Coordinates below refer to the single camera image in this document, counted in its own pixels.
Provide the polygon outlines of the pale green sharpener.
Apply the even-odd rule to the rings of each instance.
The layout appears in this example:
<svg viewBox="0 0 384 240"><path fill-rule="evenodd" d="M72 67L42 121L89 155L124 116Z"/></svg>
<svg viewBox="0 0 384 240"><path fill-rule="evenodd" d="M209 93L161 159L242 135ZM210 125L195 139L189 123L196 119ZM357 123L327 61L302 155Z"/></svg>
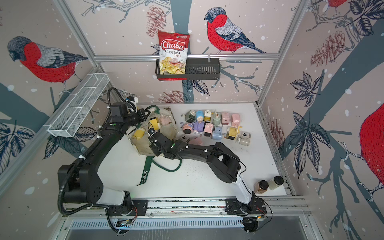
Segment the pale green sharpener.
<svg viewBox="0 0 384 240"><path fill-rule="evenodd" d="M220 112L215 111L213 113L212 123L214 126L221 125L222 115Z"/></svg>

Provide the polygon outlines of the yellow black square sharpener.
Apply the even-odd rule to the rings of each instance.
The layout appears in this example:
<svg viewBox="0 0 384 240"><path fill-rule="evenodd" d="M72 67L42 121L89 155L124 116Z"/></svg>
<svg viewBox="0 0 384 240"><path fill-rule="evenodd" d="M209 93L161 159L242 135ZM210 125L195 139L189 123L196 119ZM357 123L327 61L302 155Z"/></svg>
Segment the yellow black square sharpener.
<svg viewBox="0 0 384 240"><path fill-rule="evenodd" d="M227 128L227 135L226 135L226 139L228 140L236 140L236 138L238 137L238 135L241 133L241 126L235 128L235 127L228 127Z"/></svg>

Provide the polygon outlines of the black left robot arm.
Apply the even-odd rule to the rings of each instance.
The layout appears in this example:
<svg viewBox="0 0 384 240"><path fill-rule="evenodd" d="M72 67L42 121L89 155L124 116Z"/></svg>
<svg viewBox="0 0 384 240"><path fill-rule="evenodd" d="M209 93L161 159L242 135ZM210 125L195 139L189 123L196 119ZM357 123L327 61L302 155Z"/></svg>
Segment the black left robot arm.
<svg viewBox="0 0 384 240"><path fill-rule="evenodd" d="M58 210L62 215L72 215L88 207L108 208L118 206L125 211L133 207L129 192L106 187L98 169L110 150L126 135L131 127L138 127L150 116L150 108L137 108L133 97L108 101L108 114L100 127L97 139L70 165L58 170Z"/></svg>

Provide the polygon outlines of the cream white sharpener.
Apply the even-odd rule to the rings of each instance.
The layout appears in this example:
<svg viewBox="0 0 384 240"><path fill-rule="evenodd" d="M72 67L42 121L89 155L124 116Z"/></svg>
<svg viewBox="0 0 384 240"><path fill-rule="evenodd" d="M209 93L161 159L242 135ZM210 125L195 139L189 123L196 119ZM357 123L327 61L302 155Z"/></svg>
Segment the cream white sharpener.
<svg viewBox="0 0 384 240"><path fill-rule="evenodd" d="M251 143L251 134L248 132L240 132L237 137L237 143L248 147Z"/></svg>

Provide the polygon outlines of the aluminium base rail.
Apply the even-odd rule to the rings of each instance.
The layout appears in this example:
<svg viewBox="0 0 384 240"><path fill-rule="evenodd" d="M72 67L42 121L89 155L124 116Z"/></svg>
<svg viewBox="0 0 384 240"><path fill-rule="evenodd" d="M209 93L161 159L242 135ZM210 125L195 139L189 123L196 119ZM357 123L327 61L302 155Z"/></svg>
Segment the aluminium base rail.
<svg viewBox="0 0 384 240"><path fill-rule="evenodd" d="M242 228L252 232L278 217L302 220L311 215L301 197L256 198L251 207L223 198L136 199L133 205L131 211L122 207L93 208L70 216L68 229L112 228L119 234L130 230L186 228Z"/></svg>

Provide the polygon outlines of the purple sharpener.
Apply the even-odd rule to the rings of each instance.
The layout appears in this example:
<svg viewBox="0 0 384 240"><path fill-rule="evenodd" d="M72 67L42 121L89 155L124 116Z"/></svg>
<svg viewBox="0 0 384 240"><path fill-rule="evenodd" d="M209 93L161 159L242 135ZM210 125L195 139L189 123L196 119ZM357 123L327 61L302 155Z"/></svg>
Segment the purple sharpener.
<svg viewBox="0 0 384 240"><path fill-rule="evenodd" d="M193 129L195 133L203 134L205 131L205 122L194 122Z"/></svg>

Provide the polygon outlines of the canvas tote bag green handles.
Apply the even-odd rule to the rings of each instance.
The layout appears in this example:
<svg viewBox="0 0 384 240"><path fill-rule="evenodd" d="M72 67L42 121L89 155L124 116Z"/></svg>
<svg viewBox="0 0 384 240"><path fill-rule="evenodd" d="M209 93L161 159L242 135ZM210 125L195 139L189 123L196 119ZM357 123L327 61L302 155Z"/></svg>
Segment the canvas tote bag green handles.
<svg viewBox="0 0 384 240"><path fill-rule="evenodd" d="M159 129L160 132L163 135L165 135L167 138L169 138L170 140L176 139L176 136L178 134L178 128L177 128L176 120L174 118L174 115L173 115L170 107L162 108L162 107L158 107L155 105L151 105L151 106L145 108L145 110L150 110L151 114L149 115L149 117L147 118L146 121L138 124L136 129L135 129L135 131L139 128L146 129L145 135L140 140L136 140L136 139L132 138L135 131L133 133L129 134L129 139L130 139L132 145L134 146L135 150L138 152L139 155L143 155L146 157L139 185L144 185L147 182L149 172L151 170L152 165L155 165L158 168L160 168L161 170L164 170L166 172L173 173L173 172L176 172L180 169L182 162L183 162L182 160L180 160L179 165L175 169L168 169L168 168L160 165L159 163L157 163L154 160L155 155L152 152L152 150L150 149L150 143L149 143L149 139L148 139L148 137L149 137L148 129L152 128L152 126L149 123L150 119L153 117L156 117L159 119L161 115L169 116L171 118L171 120L172 120L171 124L169 124L167 126L161 126L161 128Z"/></svg>

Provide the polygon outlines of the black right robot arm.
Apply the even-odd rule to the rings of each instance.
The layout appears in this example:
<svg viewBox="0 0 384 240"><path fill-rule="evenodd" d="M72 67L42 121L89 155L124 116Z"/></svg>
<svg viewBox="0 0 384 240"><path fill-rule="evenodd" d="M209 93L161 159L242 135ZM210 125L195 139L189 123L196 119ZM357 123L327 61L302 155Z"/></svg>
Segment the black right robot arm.
<svg viewBox="0 0 384 240"><path fill-rule="evenodd" d="M242 180L243 163L226 145L216 142L214 145L200 146L180 140L170 140L159 130L155 131L153 128L148 130L148 134L150 149L156 157L205 163L219 180L227 184L235 184L236 197L227 199L225 212L228 215L258 216L260 218L267 214L264 201L260 199L257 202L255 192L250 191Z"/></svg>

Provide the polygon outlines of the grey blue sharpener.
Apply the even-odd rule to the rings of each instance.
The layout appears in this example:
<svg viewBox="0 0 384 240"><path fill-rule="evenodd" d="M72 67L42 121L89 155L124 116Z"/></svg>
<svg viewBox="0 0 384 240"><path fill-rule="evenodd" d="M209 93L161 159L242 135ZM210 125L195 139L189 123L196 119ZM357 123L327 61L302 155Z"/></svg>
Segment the grey blue sharpener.
<svg viewBox="0 0 384 240"><path fill-rule="evenodd" d="M220 141L223 138L223 128L220 126L214 126L211 138L213 140Z"/></svg>

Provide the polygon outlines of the red cassava chips bag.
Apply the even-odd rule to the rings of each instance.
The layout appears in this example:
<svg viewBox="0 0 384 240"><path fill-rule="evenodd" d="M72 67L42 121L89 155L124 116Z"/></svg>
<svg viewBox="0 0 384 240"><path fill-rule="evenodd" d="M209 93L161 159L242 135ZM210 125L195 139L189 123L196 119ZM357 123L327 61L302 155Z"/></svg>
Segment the red cassava chips bag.
<svg viewBox="0 0 384 240"><path fill-rule="evenodd" d="M160 80L187 80L186 63L189 51L190 35L180 33L158 32L159 63L156 74Z"/></svg>

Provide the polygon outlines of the brown spice jar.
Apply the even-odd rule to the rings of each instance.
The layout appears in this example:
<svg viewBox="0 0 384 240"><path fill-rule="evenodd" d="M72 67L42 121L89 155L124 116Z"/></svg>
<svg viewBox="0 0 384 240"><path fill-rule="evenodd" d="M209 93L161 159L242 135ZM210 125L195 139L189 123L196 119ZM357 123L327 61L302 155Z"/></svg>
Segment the brown spice jar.
<svg viewBox="0 0 384 240"><path fill-rule="evenodd" d="M265 180L260 180L254 184L254 192L257 194L265 193L269 188L269 183Z"/></svg>

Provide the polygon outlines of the black wall basket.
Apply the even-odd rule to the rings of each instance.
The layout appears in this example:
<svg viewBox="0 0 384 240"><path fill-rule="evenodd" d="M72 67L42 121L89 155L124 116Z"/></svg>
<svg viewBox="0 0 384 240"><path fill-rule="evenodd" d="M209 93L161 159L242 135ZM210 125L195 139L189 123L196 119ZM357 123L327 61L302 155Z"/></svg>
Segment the black wall basket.
<svg viewBox="0 0 384 240"><path fill-rule="evenodd" d="M155 74L160 81L218 80L221 75L219 58L187 59L185 74L160 74L160 62L156 61Z"/></svg>

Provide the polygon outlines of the pink square sharpener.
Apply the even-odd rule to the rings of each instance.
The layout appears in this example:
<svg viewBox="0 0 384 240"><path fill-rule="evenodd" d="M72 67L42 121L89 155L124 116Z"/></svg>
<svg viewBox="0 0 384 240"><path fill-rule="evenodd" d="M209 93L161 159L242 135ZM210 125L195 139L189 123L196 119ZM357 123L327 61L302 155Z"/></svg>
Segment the pink square sharpener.
<svg viewBox="0 0 384 240"><path fill-rule="evenodd" d="M238 113L234 113L231 115L231 124L233 128L238 128L241 124L241 117Z"/></svg>

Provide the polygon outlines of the pale pink sharpener in bag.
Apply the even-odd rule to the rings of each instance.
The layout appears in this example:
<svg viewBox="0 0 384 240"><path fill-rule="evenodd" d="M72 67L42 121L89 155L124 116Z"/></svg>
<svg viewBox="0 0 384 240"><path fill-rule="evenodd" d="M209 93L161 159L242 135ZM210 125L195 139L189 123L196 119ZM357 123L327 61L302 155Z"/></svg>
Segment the pale pink sharpener in bag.
<svg viewBox="0 0 384 240"><path fill-rule="evenodd" d="M172 120L169 116L161 115L159 118L161 126L167 126L172 123Z"/></svg>

